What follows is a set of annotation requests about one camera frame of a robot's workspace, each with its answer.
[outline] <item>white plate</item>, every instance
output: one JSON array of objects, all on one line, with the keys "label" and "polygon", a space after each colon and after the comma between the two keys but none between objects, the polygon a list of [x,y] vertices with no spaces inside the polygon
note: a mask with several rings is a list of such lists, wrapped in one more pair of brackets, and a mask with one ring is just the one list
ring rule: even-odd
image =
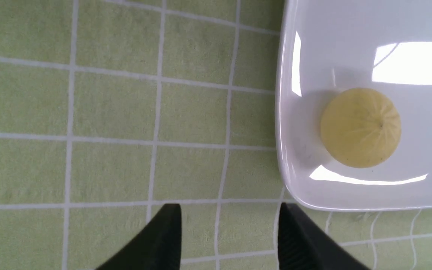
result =
[{"label": "white plate", "polygon": [[[319,210],[432,207],[432,1],[288,0],[279,53],[279,167],[298,202]],[[325,104],[351,87],[388,96],[401,142],[386,162],[346,167],[319,140]]]}]

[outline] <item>green tablecloth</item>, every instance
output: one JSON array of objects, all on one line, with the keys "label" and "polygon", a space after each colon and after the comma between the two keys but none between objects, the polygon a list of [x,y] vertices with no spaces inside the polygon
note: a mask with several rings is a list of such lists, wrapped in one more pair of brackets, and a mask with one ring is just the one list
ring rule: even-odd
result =
[{"label": "green tablecloth", "polygon": [[[95,268],[166,202],[182,269],[276,269],[282,8],[0,0],[0,269]],[[370,268],[432,269],[432,210],[306,212]]]}]

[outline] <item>yellow fruit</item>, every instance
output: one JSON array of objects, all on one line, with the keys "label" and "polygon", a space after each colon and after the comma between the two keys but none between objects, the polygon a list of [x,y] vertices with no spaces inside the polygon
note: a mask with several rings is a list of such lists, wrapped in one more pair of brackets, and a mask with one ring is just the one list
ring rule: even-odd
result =
[{"label": "yellow fruit", "polygon": [[388,159],[401,138],[401,118],[390,99],[369,88],[335,97],[321,117],[321,140],[342,164],[367,168]]}]

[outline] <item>fabric surface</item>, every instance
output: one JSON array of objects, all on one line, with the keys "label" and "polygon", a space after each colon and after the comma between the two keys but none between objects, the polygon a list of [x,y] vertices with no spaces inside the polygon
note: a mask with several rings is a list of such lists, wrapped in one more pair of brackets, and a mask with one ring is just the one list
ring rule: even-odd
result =
[{"label": "fabric surface", "polygon": [[[165,202],[182,269],[276,269],[283,0],[0,0],[0,269],[88,270]],[[305,212],[374,269],[432,269],[432,210]]]}]

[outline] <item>small melon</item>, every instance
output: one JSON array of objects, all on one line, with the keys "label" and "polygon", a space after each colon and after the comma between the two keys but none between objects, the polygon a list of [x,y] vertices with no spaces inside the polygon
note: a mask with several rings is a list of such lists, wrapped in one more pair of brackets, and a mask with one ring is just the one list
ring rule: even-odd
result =
[{"label": "small melon", "polygon": [[321,140],[329,154],[355,168],[387,160],[401,139],[401,118],[391,100],[369,88],[352,88],[324,109]]}]

